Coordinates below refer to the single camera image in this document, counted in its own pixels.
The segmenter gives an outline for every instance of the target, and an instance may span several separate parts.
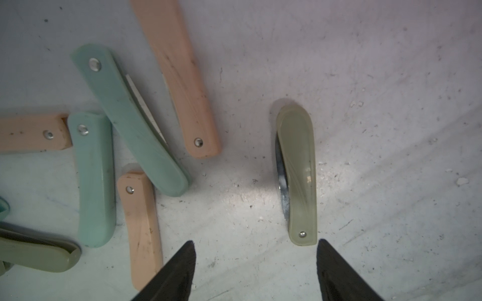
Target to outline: mint green knife handle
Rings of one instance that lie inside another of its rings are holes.
[[[75,50],[71,58],[154,186],[168,196],[181,196],[187,191],[187,174],[146,122],[110,51],[100,45],[87,44]],[[98,71],[89,67],[91,58],[99,62]]]
[[[284,106],[276,118],[290,195],[288,234],[299,246],[318,240],[313,125],[299,105]]]
[[[79,259],[79,248],[68,252],[57,246],[33,244],[0,237],[0,261],[3,262],[59,273],[73,267]]]
[[[105,115],[85,112],[70,115],[67,124],[79,172],[79,240],[98,248],[116,226],[112,126]]]

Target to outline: dirty white table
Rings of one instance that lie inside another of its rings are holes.
[[[477,0],[180,0],[223,153],[184,149],[161,71],[127,0],[0,0],[0,109],[99,111],[69,54],[113,49],[193,177],[157,192],[167,261],[194,240],[191,300],[320,300],[316,247],[288,238],[272,104],[315,129],[318,231],[384,299],[482,293],[482,3]],[[114,131],[116,175],[135,159]],[[0,156],[7,222],[76,240],[73,150]],[[469,183],[457,186],[458,178]],[[71,270],[15,266],[0,299],[130,300],[127,229]]]

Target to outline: translucent green knife handle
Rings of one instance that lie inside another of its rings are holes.
[[[67,119],[79,175],[79,240],[106,244],[116,226],[112,127],[107,116],[77,113]]]
[[[110,51],[87,44],[71,57],[154,186],[165,195],[181,196],[189,188],[189,177],[146,122]]]
[[[298,105],[284,106],[276,118],[290,195],[288,234],[299,246],[317,243],[316,167],[313,125]]]

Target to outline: peach knife handle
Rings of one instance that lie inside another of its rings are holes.
[[[0,118],[0,153],[71,147],[66,118],[65,113]]]
[[[177,0],[131,0],[171,93],[187,151],[195,158],[221,153],[211,106]]]
[[[162,268],[161,238],[152,183],[141,171],[131,171],[117,181],[117,191],[124,208],[131,256],[134,288],[144,286]]]

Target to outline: knife handle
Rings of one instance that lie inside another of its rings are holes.
[[[62,150],[72,146],[65,113],[0,118],[0,153]]]
[[[146,122],[110,51],[101,45],[86,44],[76,49],[71,57],[154,186],[168,196],[181,196],[186,192],[190,184],[189,175],[176,163],[158,134]],[[98,63],[94,69],[89,65],[92,60]]]
[[[112,127],[103,114],[77,113],[67,120],[79,175],[79,240],[106,244],[116,225]]]
[[[70,269],[79,261],[80,248],[64,240],[29,237],[0,229],[0,259],[8,262],[8,266],[18,264],[37,270],[60,273]]]
[[[195,158],[221,153],[221,143],[201,73],[177,0],[131,0],[161,67],[187,151]]]
[[[117,180],[125,213],[134,288],[144,286],[162,268],[161,238],[152,183],[143,172],[131,171]]]
[[[318,241],[313,124],[299,105],[284,106],[276,118],[290,195],[288,235],[298,246]]]

